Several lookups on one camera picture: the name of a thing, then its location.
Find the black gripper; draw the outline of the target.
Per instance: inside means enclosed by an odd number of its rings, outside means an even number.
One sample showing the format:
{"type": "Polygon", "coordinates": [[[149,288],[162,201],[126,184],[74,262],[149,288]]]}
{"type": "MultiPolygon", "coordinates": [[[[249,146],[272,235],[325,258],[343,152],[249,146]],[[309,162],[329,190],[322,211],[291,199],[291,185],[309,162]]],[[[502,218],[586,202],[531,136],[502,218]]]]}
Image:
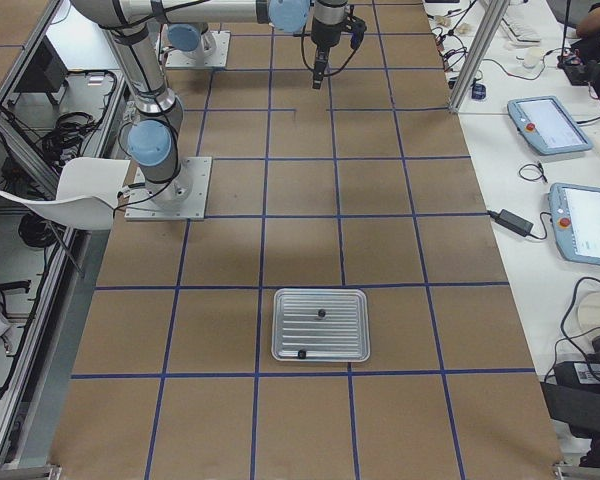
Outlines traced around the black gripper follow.
{"type": "Polygon", "coordinates": [[[311,40],[316,45],[312,73],[312,88],[320,89],[328,67],[328,50],[338,45],[343,32],[350,33],[350,48],[357,50],[366,33],[366,22],[359,17],[346,17],[340,23],[329,25],[313,19],[311,40]]]}

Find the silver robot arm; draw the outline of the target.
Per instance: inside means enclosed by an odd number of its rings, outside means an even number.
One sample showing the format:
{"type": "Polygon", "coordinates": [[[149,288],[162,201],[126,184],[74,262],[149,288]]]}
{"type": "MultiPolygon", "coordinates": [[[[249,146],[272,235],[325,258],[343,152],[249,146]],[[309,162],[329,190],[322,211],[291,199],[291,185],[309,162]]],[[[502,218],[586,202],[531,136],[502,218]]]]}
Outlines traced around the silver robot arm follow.
{"type": "Polygon", "coordinates": [[[153,16],[163,23],[234,22],[269,24],[286,33],[309,37],[315,45],[312,63],[305,68],[312,74],[312,87],[320,89],[332,71],[329,55],[341,35],[350,35],[350,48],[356,53],[367,31],[363,19],[354,15],[346,1],[153,1],[153,16]]]}
{"type": "Polygon", "coordinates": [[[171,90],[149,37],[148,22],[164,18],[159,1],[143,1],[136,16],[121,1],[74,1],[85,18],[107,36],[128,81],[138,122],[127,135],[127,149],[144,176],[147,201],[162,211],[177,210],[190,193],[191,179],[182,170],[178,133],[183,108],[171,90]]]}

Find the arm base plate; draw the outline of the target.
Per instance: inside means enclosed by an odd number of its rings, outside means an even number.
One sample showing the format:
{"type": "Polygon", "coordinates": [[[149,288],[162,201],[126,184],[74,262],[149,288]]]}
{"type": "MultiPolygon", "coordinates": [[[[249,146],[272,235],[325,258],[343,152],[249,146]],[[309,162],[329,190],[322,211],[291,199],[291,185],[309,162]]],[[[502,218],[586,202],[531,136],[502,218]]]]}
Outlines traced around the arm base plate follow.
{"type": "Polygon", "coordinates": [[[188,24],[171,25],[170,42],[164,65],[167,69],[224,69],[228,60],[229,31],[207,30],[201,33],[188,24]]]}
{"type": "Polygon", "coordinates": [[[132,189],[130,207],[124,217],[129,221],[177,221],[205,218],[206,202],[212,171],[211,157],[186,157],[180,161],[178,176],[162,190],[157,184],[147,183],[140,169],[135,183],[142,188],[132,189]]]}

